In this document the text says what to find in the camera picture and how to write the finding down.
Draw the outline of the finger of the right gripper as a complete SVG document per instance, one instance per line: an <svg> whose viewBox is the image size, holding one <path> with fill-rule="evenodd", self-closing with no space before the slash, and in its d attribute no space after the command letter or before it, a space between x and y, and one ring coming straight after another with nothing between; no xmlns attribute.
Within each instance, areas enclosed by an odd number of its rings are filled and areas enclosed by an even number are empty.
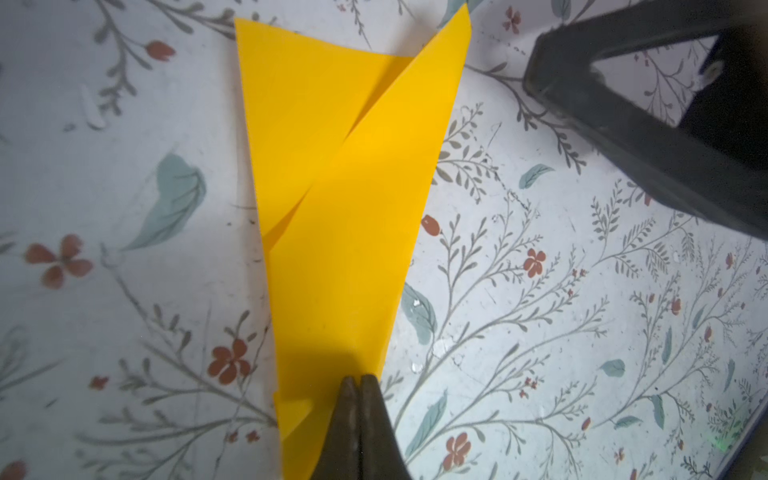
<svg viewBox="0 0 768 480"><path fill-rule="evenodd" d="M592 74L600 60L714 37L715 77L670 126ZM647 1L540 35L523 85L672 209L767 236L767 5Z"/></svg>

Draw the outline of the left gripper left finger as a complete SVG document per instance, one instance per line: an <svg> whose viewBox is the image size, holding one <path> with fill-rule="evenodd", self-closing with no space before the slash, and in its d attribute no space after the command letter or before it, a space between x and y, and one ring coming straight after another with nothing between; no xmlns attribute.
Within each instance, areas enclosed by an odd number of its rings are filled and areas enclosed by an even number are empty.
<svg viewBox="0 0 768 480"><path fill-rule="evenodd" d="M312 480L360 478L360 394L353 377L345 377Z"/></svg>

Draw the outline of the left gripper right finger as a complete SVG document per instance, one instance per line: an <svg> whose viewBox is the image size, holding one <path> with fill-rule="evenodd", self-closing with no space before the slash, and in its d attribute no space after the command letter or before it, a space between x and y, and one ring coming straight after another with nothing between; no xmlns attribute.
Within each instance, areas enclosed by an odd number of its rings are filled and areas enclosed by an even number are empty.
<svg viewBox="0 0 768 480"><path fill-rule="evenodd" d="M378 379L361 377L360 479L411 480L401 455Z"/></svg>

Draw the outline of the yellow square paper sheet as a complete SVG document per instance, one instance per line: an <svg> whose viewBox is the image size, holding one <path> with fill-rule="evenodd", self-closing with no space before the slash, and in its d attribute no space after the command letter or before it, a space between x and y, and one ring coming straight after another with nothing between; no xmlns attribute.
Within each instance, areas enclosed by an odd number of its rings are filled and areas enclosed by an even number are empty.
<svg viewBox="0 0 768 480"><path fill-rule="evenodd" d="M380 374L470 39L413 57L235 23L287 479L308 478L346 376Z"/></svg>

